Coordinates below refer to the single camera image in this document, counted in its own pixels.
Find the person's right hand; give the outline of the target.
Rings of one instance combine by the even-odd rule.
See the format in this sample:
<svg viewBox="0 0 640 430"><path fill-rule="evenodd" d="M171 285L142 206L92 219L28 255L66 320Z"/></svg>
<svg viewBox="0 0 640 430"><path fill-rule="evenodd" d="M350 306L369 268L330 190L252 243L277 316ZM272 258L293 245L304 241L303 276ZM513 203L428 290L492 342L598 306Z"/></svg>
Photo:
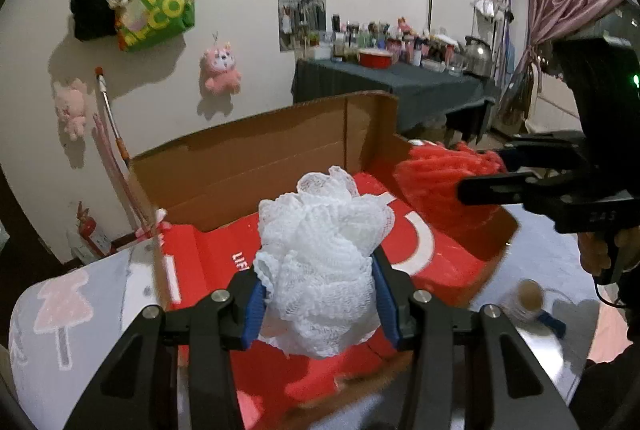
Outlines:
<svg viewBox="0 0 640 430"><path fill-rule="evenodd" d="M608 243L601 241L593 233L579 233L577 236L580 265L592 276L600 276L611 268L612 260L608 254ZM639 263L639 229L621 231L616 235L615 246L618 249L618 261L624 270L635 268Z"/></svg>

